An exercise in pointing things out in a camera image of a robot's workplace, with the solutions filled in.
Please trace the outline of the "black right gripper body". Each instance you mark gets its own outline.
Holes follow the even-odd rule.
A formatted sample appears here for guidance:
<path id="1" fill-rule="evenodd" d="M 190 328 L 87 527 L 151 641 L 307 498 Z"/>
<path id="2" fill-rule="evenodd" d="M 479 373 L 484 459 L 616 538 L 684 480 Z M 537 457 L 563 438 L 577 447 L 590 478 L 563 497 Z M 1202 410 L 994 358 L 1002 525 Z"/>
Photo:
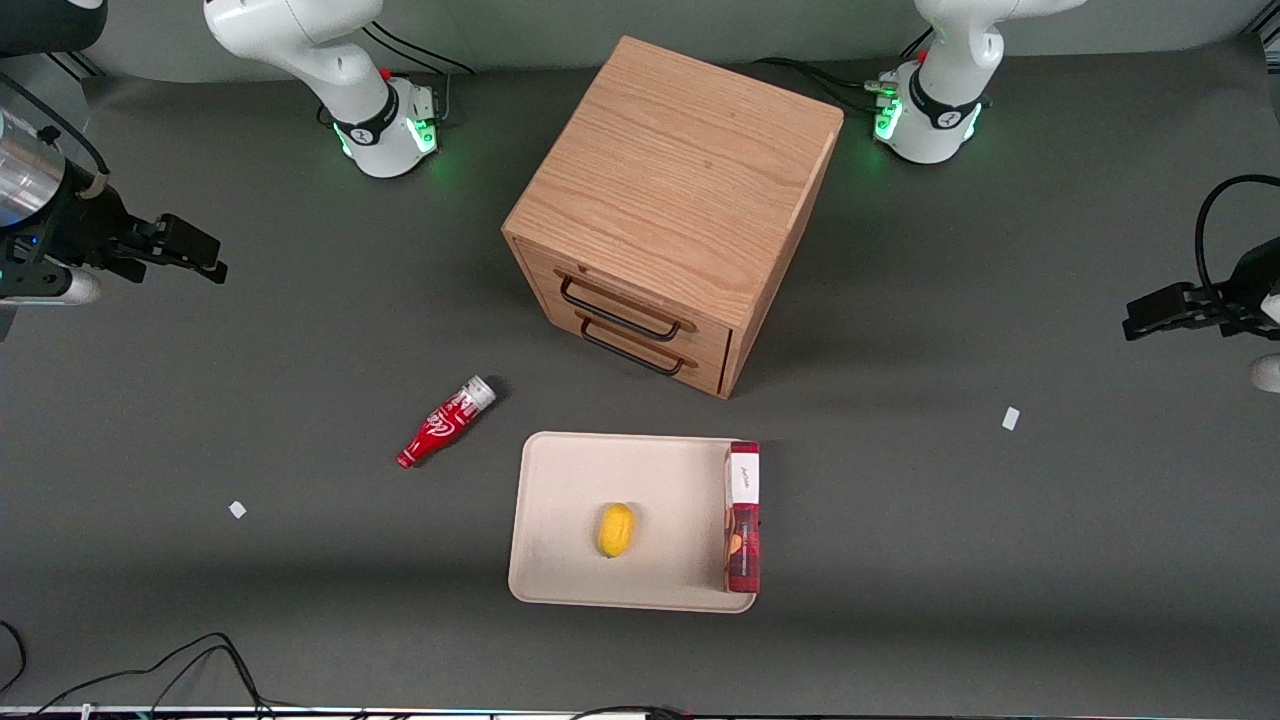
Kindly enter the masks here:
<path id="1" fill-rule="evenodd" d="M 76 179 L 64 179 L 45 224 L 45 254 L 70 266 L 92 266 L 132 283 L 146 277 L 152 222 L 132 215 L 119 193 L 108 187 L 82 199 Z"/>

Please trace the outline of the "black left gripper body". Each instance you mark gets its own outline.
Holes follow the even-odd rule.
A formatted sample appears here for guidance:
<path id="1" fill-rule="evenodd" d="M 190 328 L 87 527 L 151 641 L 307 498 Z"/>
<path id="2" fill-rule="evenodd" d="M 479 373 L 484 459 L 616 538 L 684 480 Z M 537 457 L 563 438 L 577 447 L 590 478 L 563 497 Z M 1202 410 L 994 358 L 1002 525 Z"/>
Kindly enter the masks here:
<path id="1" fill-rule="evenodd" d="M 1220 325 L 1222 337 L 1254 334 L 1279 337 L 1277 320 L 1263 310 L 1263 301 L 1277 291 L 1279 238 L 1272 238 L 1245 252 L 1226 281 L 1215 283 L 1221 300 L 1235 314 L 1238 323 Z"/>

